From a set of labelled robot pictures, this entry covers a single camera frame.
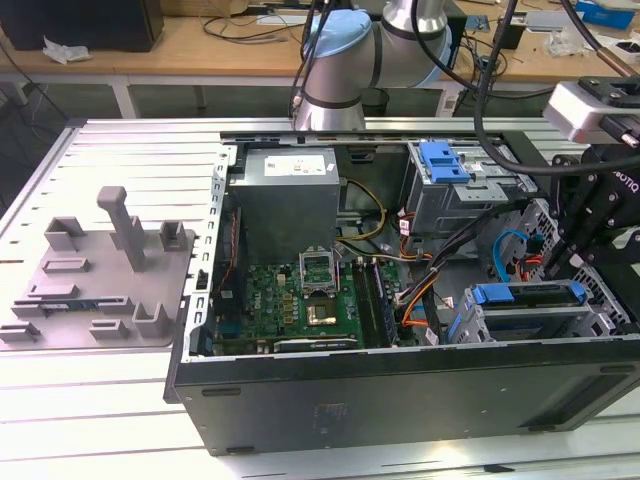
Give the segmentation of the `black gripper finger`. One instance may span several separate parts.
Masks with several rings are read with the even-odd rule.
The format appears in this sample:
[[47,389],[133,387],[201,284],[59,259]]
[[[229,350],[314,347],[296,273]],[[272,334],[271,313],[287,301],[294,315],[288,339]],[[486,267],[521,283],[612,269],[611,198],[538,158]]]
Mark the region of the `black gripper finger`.
[[603,220],[587,242],[587,263],[594,267],[636,264],[639,262],[639,223],[618,225]]
[[552,177],[549,214],[557,222],[559,239],[546,260],[546,279],[564,278],[571,268],[581,241],[580,224],[589,216],[586,208],[599,183],[600,175],[595,173]]

